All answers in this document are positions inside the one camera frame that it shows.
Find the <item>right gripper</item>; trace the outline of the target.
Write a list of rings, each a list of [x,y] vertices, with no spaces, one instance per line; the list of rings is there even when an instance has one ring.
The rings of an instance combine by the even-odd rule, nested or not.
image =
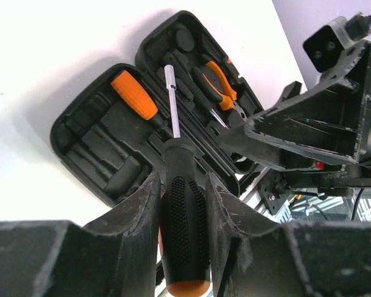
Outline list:
[[[345,50],[314,88],[285,86],[273,107],[222,136],[220,145],[274,170],[289,187],[323,196],[371,188],[371,42]]]

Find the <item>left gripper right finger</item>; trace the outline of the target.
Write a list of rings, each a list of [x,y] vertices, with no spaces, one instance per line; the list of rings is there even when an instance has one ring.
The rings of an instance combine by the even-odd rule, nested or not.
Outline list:
[[[371,296],[371,223],[276,223],[206,176],[215,296]]]

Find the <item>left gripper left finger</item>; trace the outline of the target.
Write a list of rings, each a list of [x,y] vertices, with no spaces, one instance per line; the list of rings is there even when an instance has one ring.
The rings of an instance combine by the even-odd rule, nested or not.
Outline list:
[[[0,296],[153,296],[160,200],[152,173],[85,226],[0,222]]]

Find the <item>black handled screwdriver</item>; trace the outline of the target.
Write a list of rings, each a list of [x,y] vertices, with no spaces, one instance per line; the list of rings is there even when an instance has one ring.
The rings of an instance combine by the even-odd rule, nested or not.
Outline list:
[[[173,137],[164,143],[166,191],[161,199],[160,253],[173,296],[202,296],[210,287],[205,198],[196,182],[195,147],[181,136],[174,67],[165,65]]]

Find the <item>orange handled needle-nose pliers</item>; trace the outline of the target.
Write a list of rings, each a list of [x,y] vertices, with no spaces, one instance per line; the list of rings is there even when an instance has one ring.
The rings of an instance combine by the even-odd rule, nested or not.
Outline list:
[[[191,76],[207,98],[218,105],[220,110],[235,111],[243,121],[246,121],[247,115],[237,102],[237,92],[214,60],[194,67]]]

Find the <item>black plastic tool case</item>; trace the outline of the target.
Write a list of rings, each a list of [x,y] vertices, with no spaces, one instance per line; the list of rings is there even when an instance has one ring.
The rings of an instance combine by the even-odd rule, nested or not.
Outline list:
[[[247,117],[262,110],[226,52],[191,12],[179,11],[151,28],[136,52],[134,64],[115,64],[102,73],[62,112],[51,129],[51,146],[63,165],[110,207],[133,194],[150,173],[156,171],[165,177],[161,150],[167,140],[123,101],[111,81],[123,70],[130,72],[171,130],[163,69],[163,56],[168,51],[193,81],[191,70],[214,60],[237,92],[237,102]],[[260,166],[221,148],[220,137],[228,129],[195,104],[193,94],[178,78],[176,85],[181,133],[196,149],[198,185],[204,187],[205,174],[212,172],[234,195],[241,195],[259,174]],[[210,103],[229,129],[244,122],[235,111],[222,111]]]

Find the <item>large orange handled screwdriver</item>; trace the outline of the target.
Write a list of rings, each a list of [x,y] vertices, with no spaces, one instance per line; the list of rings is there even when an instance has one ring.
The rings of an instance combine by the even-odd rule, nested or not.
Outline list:
[[[130,72],[121,71],[111,81],[111,86],[134,112],[161,131],[166,139],[173,137],[166,121],[159,115],[157,105]]]

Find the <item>small claw hammer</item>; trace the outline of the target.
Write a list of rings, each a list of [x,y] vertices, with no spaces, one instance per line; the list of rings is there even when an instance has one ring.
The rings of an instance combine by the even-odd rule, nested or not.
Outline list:
[[[199,89],[197,84],[191,79],[190,75],[181,66],[179,61],[174,57],[172,52],[168,51],[163,56],[163,62],[165,64],[170,64],[174,68],[175,78],[181,80],[184,85],[190,90],[194,96],[194,102],[197,106],[210,113],[224,128],[229,129],[224,121],[220,118],[219,114],[215,111],[214,107],[204,95],[204,93]]]

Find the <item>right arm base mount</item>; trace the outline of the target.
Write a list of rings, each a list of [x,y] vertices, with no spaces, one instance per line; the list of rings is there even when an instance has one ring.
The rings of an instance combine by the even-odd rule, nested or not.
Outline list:
[[[276,215],[290,196],[291,188],[282,172],[268,170],[257,184],[257,192],[271,215]]]

